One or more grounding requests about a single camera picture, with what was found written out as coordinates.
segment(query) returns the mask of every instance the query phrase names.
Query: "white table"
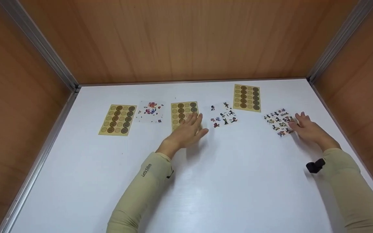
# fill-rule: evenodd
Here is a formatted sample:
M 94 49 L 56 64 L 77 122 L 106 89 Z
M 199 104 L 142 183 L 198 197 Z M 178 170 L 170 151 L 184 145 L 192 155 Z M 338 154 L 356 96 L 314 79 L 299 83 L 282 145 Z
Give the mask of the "white table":
M 305 164 L 319 149 L 295 134 L 280 138 L 263 113 L 306 111 L 370 178 L 304 79 L 83 87 L 26 200 L 12 233 L 103 233 L 117 201 L 150 152 L 171 133 L 170 103 L 232 102 L 234 84 L 260 87 L 262 113 L 237 110 L 236 125 L 213 129 L 182 149 L 175 174 L 141 223 L 151 233 L 343 232 L 328 184 Z M 129 136 L 99 136 L 110 104 L 168 103 L 162 124 L 133 122 Z

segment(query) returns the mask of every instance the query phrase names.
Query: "beige sleeve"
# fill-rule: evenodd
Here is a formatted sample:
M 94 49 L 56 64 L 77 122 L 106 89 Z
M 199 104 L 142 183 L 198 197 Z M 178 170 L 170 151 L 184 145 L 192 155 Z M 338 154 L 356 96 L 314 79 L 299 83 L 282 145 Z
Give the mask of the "beige sleeve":
M 107 224 L 107 233 L 136 233 L 154 194 L 173 173 L 170 158 L 151 153 L 123 193 Z
M 348 233 L 373 232 L 373 191 L 348 153 L 332 148 L 323 152 L 322 173 L 330 183 Z

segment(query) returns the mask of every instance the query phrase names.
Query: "wooden panel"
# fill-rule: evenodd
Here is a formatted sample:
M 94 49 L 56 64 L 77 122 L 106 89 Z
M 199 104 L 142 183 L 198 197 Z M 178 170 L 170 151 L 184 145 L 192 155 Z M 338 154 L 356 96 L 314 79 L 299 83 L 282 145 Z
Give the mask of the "wooden panel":
M 315 86 L 373 175 L 373 10 Z
M 20 0 L 81 84 L 306 76 L 357 0 Z
M 0 6 L 0 223 L 69 94 Z

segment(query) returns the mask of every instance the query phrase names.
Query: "finger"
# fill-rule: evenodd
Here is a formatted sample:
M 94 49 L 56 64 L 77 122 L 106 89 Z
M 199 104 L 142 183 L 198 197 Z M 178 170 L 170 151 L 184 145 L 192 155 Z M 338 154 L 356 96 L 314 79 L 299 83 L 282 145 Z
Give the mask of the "finger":
M 197 121 L 197 116 L 198 116 L 198 113 L 197 112 L 194 112 L 192 115 L 192 118 L 191 118 L 191 121 L 189 122 L 190 125 L 193 125 L 195 123 L 195 121 Z
M 302 116 L 300 116 L 299 113 L 296 113 L 296 115 L 294 115 L 294 117 L 295 117 L 298 121 L 301 121 L 301 119 L 302 119 Z
M 200 113 L 197 117 L 197 119 L 194 122 L 194 127 L 198 129 L 198 127 L 201 125 L 202 122 L 202 113 Z
M 205 136 L 208 133 L 207 128 L 203 128 L 202 130 L 198 131 L 198 133 L 193 138 L 193 143 L 198 142 L 203 136 Z
M 193 114 L 190 114 L 190 115 L 188 116 L 188 118 L 186 119 L 185 123 L 188 124 L 188 123 L 191 121 L 192 117 L 193 117 Z
M 302 129 L 295 121 L 290 121 L 289 126 L 290 126 L 290 128 L 292 128 L 297 133 L 299 133 L 300 130 Z

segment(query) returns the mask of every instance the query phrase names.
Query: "hand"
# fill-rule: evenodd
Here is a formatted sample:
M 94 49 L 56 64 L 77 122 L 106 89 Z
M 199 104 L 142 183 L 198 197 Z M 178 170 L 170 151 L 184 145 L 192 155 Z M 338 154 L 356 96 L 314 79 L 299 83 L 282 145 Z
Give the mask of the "hand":
M 339 148 L 339 143 L 334 140 L 329 134 L 327 134 L 318 124 L 311 121 L 311 118 L 302 112 L 300 115 L 296 113 L 296 119 L 299 124 L 295 121 L 289 122 L 289 126 L 296 131 L 296 133 L 304 140 L 312 141 L 320 146 L 322 151 L 329 148 Z
M 207 128 L 201 128 L 202 114 L 196 112 L 189 115 L 188 118 L 181 121 L 181 125 L 176 128 L 171 135 L 163 140 L 156 152 L 167 155 L 170 159 L 175 153 L 196 142 L 208 133 Z

